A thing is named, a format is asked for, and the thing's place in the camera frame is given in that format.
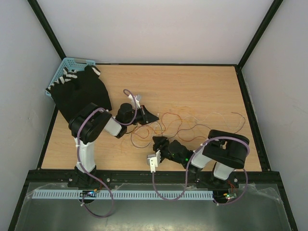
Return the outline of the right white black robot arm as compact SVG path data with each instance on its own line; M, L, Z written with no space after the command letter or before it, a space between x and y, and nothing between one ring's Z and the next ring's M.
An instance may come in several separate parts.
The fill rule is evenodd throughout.
M182 165L188 172L196 174L210 162L215 161L209 185L225 187L230 174L243 169L250 152L250 140L242 135L220 130L210 130L207 140L196 150L189 150L179 141L169 141L164 136L153 137L154 154L147 156L147 164L154 173L159 164L167 159Z

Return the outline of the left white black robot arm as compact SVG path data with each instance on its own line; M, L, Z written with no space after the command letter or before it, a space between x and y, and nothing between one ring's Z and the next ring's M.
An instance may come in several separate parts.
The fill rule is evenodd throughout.
M119 139L127 132L126 123L132 122L133 125L143 126L159 120L159 117L150 113L144 105L134 110L130 103L123 103L115 118L107 111L97 111L82 127L86 118L98 108L97 105L90 103L68 124L80 153L80 161L75 166L75 173L77 179L87 187L92 186L96 181L94 142L103 131Z

